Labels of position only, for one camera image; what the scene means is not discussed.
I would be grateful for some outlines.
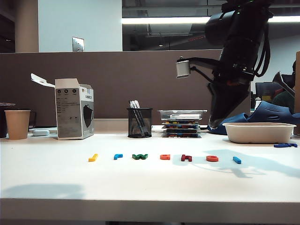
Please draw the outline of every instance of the ceiling light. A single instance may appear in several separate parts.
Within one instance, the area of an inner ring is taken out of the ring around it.
[[[300,22],[300,16],[274,16],[269,19],[270,23],[297,23]]]
[[[205,24],[209,17],[146,17],[146,18],[122,18],[122,24]]]
[[[145,17],[145,18],[122,18],[122,24],[183,24],[198,23],[206,24],[210,17]],[[274,16],[269,19],[270,23],[297,23],[300,16]]]

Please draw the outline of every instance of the blue slipper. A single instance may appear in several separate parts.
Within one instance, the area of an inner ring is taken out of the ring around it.
[[[227,135],[226,128],[223,126],[223,123],[248,123],[248,115],[245,113],[238,114],[236,116],[229,117],[223,120],[216,129],[211,129],[210,126],[207,126],[207,129],[216,135]]]
[[[273,105],[262,101],[247,120],[250,123],[271,122],[300,124],[300,113],[292,115],[288,107]]]
[[[245,113],[241,113],[223,120],[216,129],[211,129],[209,126],[207,129],[212,134],[227,135],[223,123],[259,122],[300,124],[300,112],[292,115],[288,107],[262,101],[251,116],[248,117]]]

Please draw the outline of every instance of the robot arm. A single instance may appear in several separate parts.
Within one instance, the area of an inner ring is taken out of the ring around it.
[[[228,0],[222,13],[211,16],[205,27],[205,36],[212,44],[223,44],[219,60],[180,58],[177,77],[189,76],[191,70],[202,74],[210,83],[212,94],[210,127],[216,128],[247,96],[254,76],[262,76],[269,64],[270,45],[268,19],[271,0]],[[264,33],[262,56],[255,69],[257,54]],[[258,74],[264,58],[262,73]],[[191,64],[212,69],[210,79]]]

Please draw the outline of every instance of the stacked trays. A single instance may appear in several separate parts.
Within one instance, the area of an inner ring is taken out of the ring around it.
[[[200,137],[197,120],[207,110],[159,110],[163,121],[163,137]]]

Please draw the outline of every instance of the pen holder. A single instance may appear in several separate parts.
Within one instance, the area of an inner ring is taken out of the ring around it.
[[[151,137],[152,108],[128,108],[128,137]]]

